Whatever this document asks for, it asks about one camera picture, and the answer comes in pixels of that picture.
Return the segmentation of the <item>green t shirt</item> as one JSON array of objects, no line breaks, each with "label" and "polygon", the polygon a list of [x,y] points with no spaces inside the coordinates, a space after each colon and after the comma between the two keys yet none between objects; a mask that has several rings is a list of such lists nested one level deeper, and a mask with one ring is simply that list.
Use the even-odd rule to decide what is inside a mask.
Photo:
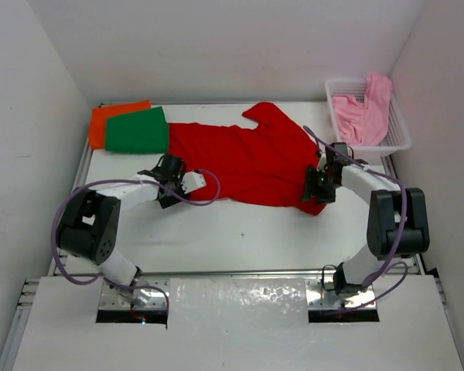
[{"label": "green t shirt", "polygon": [[169,149],[169,124],[161,107],[111,117],[104,148],[121,154],[162,154]]}]

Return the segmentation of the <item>red t shirt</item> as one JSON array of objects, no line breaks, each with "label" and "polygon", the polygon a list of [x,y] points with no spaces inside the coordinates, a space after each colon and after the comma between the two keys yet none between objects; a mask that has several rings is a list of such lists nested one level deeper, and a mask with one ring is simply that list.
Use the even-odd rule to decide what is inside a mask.
[{"label": "red t shirt", "polygon": [[316,143],[273,103],[255,104],[242,115],[256,128],[169,124],[169,154],[192,170],[207,171],[206,187],[193,192],[191,199],[219,196],[320,214],[325,204],[302,201],[306,171],[319,163]]}]

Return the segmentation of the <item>orange t shirt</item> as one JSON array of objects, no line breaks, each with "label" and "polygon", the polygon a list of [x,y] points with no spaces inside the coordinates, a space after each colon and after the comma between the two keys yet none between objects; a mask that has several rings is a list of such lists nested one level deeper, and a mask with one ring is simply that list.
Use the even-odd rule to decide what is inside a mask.
[{"label": "orange t shirt", "polygon": [[100,150],[105,148],[105,133],[107,120],[122,114],[130,114],[136,111],[143,111],[151,107],[150,100],[124,104],[109,104],[95,107],[91,111],[90,127],[88,131],[88,141],[90,148]]}]

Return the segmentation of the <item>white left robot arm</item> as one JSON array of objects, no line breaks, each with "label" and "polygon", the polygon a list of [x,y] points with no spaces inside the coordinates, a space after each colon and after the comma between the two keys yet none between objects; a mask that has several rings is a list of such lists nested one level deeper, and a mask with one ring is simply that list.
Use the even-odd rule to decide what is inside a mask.
[{"label": "white left robot arm", "polygon": [[156,201],[164,209],[189,197],[183,189],[186,163],[163,155],[152,170],[131,179],[96,181],[76,189],[56,218],[53,246],[93,264],[110,282],[133,284],[138,268],[116,247],[122,212]]}]

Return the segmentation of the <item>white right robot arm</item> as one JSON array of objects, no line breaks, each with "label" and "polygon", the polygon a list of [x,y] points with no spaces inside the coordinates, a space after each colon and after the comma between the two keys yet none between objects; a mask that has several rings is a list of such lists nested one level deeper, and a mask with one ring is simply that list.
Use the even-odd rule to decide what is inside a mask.
[{"label": "white right robot arm", "polygon": [[390,268],[393,259],[408,259],[428,250],[427,208],[421,189],[406,188],[363,159],[351,158],[342,142],[326,146],[318,157],[319,164],[305,170],[303,202],[334,203],[336,190],[344,188],[369,207],[366,243],[356,255],[336,266],[331,291],[362,291]]}]

